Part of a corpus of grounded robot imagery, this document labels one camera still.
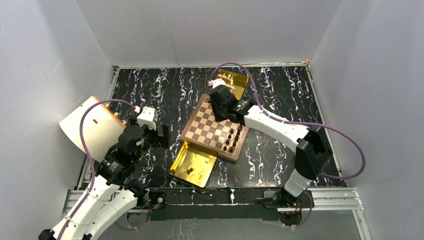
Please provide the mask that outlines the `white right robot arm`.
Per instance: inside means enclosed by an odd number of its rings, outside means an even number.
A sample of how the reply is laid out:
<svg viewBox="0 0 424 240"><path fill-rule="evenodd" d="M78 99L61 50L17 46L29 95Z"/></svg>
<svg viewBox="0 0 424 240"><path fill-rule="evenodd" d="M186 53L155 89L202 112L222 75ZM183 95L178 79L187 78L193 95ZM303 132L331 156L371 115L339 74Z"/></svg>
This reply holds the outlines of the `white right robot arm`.
<svg viewBox="0 0 424 240"><path fill-rule="evenodd" d="M290 123L250 99L238 100L225 84L211 88L209 102L218 121L229 120L258 130L294 152L294 170L281 190L281 199L286 206L295 207L302 192L333 156L325 129L320 125Z"/></svg>

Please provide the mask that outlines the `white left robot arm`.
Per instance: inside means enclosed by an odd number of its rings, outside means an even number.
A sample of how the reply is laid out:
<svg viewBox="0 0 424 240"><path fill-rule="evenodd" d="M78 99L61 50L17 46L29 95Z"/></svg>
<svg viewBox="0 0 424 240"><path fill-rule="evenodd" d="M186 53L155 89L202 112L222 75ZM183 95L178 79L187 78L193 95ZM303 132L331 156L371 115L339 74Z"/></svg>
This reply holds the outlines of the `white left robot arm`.
<svg viewBox="0 0 424 240"><path fill-rule="evenodd" d="M128 210L148 206L148 187L136 179L126 180L148 150L169 148L170 138L169 126L164 124L158 130L136 123L124 128L75 205L55 227L44 229L38 239L96 240Z"/></svg>

